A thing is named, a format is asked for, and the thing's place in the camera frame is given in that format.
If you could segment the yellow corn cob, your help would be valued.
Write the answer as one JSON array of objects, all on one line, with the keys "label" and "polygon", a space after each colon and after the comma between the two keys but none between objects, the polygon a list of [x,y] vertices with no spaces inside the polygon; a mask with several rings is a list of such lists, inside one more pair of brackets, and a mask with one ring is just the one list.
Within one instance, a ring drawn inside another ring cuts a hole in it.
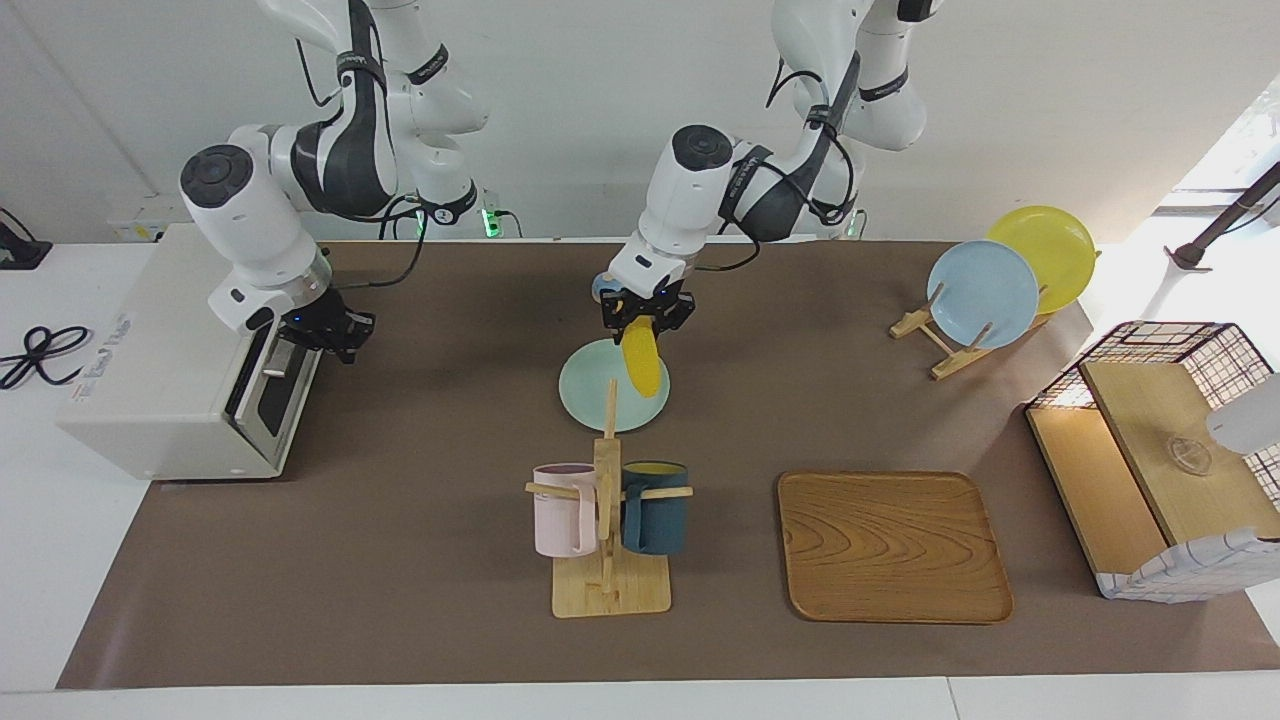
[{"label": "yellow corn cob", "polygon": [[655,397],[662,387],[662,361],[655,318],[641,314],[623,329],[620,347],[635,391],[644,398]]}]

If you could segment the oven door with glass window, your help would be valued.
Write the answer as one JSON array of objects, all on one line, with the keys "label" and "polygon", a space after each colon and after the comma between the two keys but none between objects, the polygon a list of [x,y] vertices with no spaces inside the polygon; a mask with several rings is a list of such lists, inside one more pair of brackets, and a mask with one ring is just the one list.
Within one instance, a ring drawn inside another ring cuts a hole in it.
[{"label": "oven door with glass window", "polygon": [[265,462],[243,477],[282,474],[320,361],[315,350],[274,352],[275,331],[265,325],[252,336],[225,406],[230,425]]}]

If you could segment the mint green plate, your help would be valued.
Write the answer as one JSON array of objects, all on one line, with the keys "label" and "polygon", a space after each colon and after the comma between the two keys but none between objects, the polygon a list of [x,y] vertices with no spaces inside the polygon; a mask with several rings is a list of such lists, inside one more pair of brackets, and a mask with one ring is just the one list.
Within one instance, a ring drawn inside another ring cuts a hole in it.
[{"label": "mint green plate", "polygon": [[558,391],[564,410],[594,430],[605,429],[608,386],[617,382],[614,429],[635,430],[654,420],[664,409],[669,392],[669,372],[660,364],[660,386],[652,397],[634,387],[623,354],[611,340],[596,340],[576,350],[559,372]]}]

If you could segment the white toaster oven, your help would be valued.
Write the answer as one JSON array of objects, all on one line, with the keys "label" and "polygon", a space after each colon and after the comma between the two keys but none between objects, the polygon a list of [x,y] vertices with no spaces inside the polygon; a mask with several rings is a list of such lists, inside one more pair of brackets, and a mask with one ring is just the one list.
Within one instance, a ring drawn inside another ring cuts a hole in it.
[{"label": "white toaster oven", "polygon": [[141,480],[255,480],[225,406],[252,336],[209,295],[230,265],[192,224],[172,225],[73,384],[55,423]]}]

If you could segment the dark blue mug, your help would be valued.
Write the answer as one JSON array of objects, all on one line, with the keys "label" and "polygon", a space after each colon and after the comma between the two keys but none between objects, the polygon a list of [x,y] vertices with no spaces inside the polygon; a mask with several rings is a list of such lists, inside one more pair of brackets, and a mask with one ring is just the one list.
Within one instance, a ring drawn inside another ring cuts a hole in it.
[{"label": "dark blue mug", "polygon": [[689,500],[643,498],[646,489],[689,487],[681,462],[631,461],[622,466],[622,544],[634,553],[672,555],[685,547]]}]

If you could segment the pink mug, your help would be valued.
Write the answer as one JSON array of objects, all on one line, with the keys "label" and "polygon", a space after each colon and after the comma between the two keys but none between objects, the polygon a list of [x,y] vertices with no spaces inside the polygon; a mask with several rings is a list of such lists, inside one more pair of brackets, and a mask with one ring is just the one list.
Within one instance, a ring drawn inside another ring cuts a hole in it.
[{"label": "pink mug", "polygon": [[566,488],[570,497],[534,495],[534,547],[541,556],[573,559],[596,552],[596,474],[586,462],[532,469],[536,484]]}]

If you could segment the brown table mat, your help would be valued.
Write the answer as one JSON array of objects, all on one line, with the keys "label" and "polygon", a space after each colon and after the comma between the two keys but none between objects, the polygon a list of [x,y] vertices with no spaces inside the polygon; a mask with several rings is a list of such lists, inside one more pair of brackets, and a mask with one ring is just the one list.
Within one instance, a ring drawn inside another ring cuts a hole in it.
[{"label": "brown table mat", "polygon": [[[690,468],[673,605],[558,620],[532,548],[544,462],[593,433],[557,393],[602,333],[604,245],[434,245],[353,365],[317,370],[285,473],[151,486],[60,688],[618,682],[1280,667],[1245,594],[1100,596],[1020,414],[1088,340],[1078,309],[960,377],[891,340],[942,243],[787,243],[699,274],[666,336],[666,410],[625,457]],[[785,589],[785,471],[959,471],[980,489],[1012,587],[988,626],[810,623]]]}]

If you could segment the wooden mug rack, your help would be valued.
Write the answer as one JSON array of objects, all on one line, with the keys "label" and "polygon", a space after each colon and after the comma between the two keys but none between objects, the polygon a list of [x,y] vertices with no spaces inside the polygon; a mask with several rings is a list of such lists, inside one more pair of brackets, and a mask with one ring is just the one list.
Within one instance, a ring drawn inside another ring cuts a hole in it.
[{"label": "wooden mug rack", "polygon": [[590,555],[553,560],[550,610],[558,619],[657,614],[672,605],[666,557],[632,553],[621,542],[621,505],[627,498],[616,438],[617,384],[609,380],[603,437],[593,446],[596,503],[588,529],[598,546]]}]

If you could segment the wooden plate rack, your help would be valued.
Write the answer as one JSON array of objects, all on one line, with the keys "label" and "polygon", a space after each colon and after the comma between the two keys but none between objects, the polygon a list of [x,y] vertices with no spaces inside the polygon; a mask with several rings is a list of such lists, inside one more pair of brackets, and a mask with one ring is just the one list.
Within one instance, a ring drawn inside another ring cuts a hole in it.
[{"label": "wooden plate rack", "polygon": [[937,283],[922,306],[905,313],[899,322],[893,323],[888,328],[888,336],[893,340],[900,340],[919,331],[946,354],[943,360],[938,361],[929,369],[932,380],[943,380],[995,351],[993,347],[982,346],[982,343],[986,342],[988,336],[995,331],[995,320],[983,323],[972,341],[959,348],[954,348],[947,340],[943,340],[938,333],[934,333],[933,327],[936,327],[941,334],[946,334],[948,338],[955,340],[955,337],[952,337],[942,327],[940,318],[934,313],[941,304],[941,297],[945,293],[946,283]]}]

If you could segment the black clamp stand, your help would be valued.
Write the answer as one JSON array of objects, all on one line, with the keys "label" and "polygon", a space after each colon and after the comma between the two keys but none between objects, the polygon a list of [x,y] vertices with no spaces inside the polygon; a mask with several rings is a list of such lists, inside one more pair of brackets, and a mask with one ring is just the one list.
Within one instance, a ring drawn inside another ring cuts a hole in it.
[{"label": "black clamp stand", "polygon": [[17,215],[0,206],[0,270],[33,270],[54,243],[38,240]]}]

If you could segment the light blue plate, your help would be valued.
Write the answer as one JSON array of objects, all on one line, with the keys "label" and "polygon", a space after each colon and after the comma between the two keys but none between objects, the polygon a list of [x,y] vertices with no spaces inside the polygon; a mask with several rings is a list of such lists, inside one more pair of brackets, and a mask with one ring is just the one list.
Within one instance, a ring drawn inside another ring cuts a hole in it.
[{"label": "light blue plate", "polygon": [[1001,348],[1029,329],[1039,305],[1030,265],[992,240],[957,243],[943,252],[925,286],[934,324],[954,342]]}]

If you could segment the wooden serving tray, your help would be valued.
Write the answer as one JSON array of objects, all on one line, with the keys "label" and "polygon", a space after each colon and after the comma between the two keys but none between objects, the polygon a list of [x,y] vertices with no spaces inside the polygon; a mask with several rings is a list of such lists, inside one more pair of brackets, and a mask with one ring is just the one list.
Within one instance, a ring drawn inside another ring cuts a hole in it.
[{"label": "wooden serving tray", "polygon": [[992,625],[1015,602],[978,484],[956,471],[786,471],[786,589],[814,623]]}]

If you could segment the yellow plate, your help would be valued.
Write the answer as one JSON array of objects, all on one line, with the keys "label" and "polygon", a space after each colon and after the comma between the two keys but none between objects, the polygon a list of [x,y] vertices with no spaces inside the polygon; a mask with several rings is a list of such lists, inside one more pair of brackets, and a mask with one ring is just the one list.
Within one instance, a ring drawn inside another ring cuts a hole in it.
[{"label": "yellow plate", "polygon": [[1047,316],[1076,301],[1091,283],[1098,251],[1071,213],[1032,205],[1006,213],[986,232],[1028,263],[1039,288],[1037,314]]}]

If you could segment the black tripod pole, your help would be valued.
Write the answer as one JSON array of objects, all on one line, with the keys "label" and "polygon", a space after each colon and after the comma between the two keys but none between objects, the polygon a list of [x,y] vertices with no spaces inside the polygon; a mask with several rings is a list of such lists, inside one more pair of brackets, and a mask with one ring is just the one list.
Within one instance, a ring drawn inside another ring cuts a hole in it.
[{"label": "black tripod pole", "polygon": [[1192,241],[1165,249],[1170,263],[1181,272],[1206,273],[1201,263],[1208,247],[1225,234],[1242,231],[1280,206],[1280,159],[1207,224]]}]

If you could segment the small clear glass dish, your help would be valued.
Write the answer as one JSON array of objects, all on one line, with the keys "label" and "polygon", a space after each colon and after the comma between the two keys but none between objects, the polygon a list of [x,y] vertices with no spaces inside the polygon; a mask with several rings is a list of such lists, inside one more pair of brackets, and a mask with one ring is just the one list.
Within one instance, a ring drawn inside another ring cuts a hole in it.
[{"label": "small clear glass dish", "polygon": [[1210,448],[1197,439],[1172,436],[1166,442],[1166,450],[1171,461],[1187,474],[1207,477],[1213,469]]}]

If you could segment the white checked cloth liner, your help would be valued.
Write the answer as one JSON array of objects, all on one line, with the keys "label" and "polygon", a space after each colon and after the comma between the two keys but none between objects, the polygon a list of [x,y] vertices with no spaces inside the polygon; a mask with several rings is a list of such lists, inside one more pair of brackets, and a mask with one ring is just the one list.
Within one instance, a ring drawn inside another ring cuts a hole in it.
[{"label": "white checked cloth liner", "polygon": [[1280,579],[1280,538],[1249,527],[1175,544],[1130,573],[1097,573],[1107,600],[1206,601]]}]

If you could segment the blurred white cylinder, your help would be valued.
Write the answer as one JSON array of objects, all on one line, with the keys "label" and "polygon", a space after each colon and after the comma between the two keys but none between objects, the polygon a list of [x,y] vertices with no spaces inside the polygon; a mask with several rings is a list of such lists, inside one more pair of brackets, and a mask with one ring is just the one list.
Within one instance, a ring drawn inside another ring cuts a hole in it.
[{"label": "blurred white cylinder", "polygon": [[1204,427],[1213,442],[1238,455],[1280,445],[1280,372],[1211,411]]}]

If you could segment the white wall socket box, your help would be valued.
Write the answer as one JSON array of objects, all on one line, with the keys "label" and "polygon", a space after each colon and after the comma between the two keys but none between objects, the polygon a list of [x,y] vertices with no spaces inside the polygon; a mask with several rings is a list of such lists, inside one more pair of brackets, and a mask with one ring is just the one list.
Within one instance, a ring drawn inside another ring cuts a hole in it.
[{"label": "white wall socket box", "polygon": [[154,243],[172,225],[189,224],[191,215],[178,195],[156,195],[116,202],[108,224],[120,242]]}]

